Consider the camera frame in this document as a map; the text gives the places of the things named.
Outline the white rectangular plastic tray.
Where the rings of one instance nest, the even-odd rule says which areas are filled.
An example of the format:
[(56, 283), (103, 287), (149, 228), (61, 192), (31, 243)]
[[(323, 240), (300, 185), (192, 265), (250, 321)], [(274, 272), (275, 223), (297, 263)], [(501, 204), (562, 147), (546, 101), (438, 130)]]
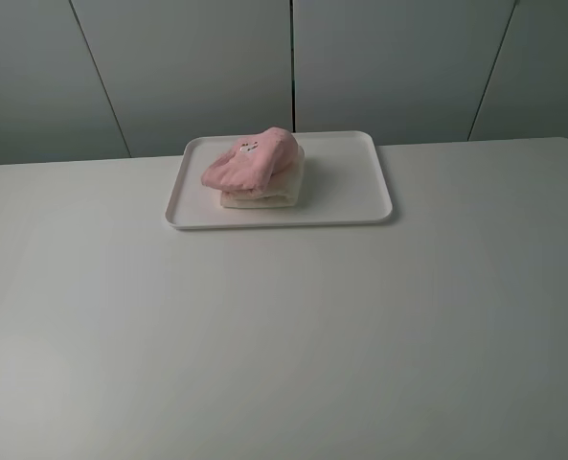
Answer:
[(369, 134), (326, 131), (294, 137), (305, 153), (304, 176), (294, 206), (222, 207), (219, 192), (204, 187), (200, 177), (237, 137), (200, 137), (184, 150), (165, 211), (166, 222), (177, 230), (332, 226), (381, 223), (392, 214), (392, 199)]

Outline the pink towel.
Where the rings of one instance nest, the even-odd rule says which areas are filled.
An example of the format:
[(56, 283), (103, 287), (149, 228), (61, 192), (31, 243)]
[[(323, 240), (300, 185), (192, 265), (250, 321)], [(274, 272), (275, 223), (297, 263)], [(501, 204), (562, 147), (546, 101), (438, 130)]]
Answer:
[(221, 192), (263, 192), (271, 177), (286, 170), (298, 153), (289, 131), (271, 127), (237, 139), (201, 175), (201, 184)]

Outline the cream white towel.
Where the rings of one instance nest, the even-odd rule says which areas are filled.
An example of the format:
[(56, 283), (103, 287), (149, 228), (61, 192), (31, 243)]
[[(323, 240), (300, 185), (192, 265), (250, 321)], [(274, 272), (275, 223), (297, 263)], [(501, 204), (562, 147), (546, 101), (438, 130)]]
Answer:
[(301, 191), (305, 151), (299, 146), (295, 159), (284, 170), (273, 174), (262, 192), (222, 192), (220, 205), (229, 209), (265, 209), (294, 206)]

